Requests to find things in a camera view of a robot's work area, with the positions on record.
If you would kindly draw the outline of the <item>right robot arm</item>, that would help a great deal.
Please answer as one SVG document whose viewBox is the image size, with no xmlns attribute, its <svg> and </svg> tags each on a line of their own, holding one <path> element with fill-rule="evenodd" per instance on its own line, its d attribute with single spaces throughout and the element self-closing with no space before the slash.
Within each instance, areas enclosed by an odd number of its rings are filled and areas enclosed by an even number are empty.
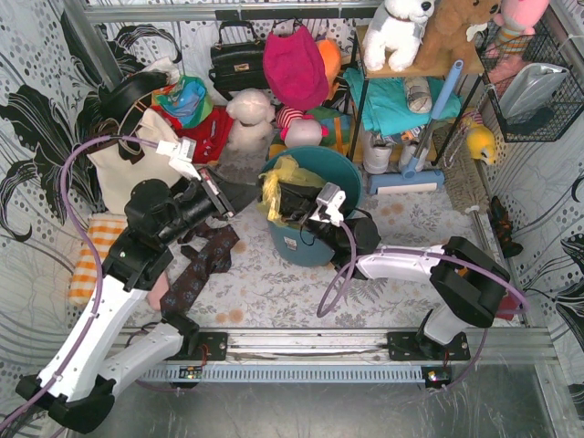
<svg viewBox="0 0 584 438">
<path fill-rule="evenodd" d="M 344 287 L 353 278 L 433 286 L 442 304 L 426 314 L 416 332 L 388 338 L 393 360 L 469 359 L 462 334 L 492 326 L 507 294 L 509 274 L 503 267 L 459 236 L 428 248 L 383 246 L 372 216 L 354 217 L 345 192 L 332 182 L 268 171 L 258 184 L 259 207 L 268 221 L 297 229 L 297 239 L 284 238 L 288 249 L 308 256 L 311 246 L 326 248 Z"/>
</svg>

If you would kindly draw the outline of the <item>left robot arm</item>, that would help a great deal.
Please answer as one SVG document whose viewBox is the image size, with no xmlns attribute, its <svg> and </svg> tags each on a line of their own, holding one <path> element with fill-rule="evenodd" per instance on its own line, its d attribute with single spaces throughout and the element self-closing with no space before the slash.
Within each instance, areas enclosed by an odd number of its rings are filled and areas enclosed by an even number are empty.
<svg viewBox="0 0 584 438">
<path fill-rule="evenodd" d="M 128 317 L 173 260 L 170 244 L 211 216 L 242 212 L 258 194 L 258 186 L 228 182 L 208 167 L 180 193 L 159 179 L 138 183 L 125 206 L 128 226 L 101 260 L 89 304 L 54 359 L 22 378 L 17 393 L 61 426 L 90 433 L 147 370 L 198 353 L 199 326 L 170 312 L 146 337 L 109 355 Z"/>
</svg>

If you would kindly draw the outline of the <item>yellow trash bag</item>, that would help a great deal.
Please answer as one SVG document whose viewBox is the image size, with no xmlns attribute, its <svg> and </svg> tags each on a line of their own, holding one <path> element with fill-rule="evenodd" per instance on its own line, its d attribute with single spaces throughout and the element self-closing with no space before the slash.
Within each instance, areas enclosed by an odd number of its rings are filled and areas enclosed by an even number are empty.
<svg viewBox="0 0 584 438">
<path fill-rule="evenodd" d="M 258 179 L 261 192 L 257 209 L 278 226 L 286 224 L 284 207 L 291 206 L 291 202 L 284 201 L 285 189 L 316 189 L 319 193 L 326 183 L 316 173 L 301 168 L 291 155 L 277 158 L 273 168 L 261 173 Z"/>
</svg>

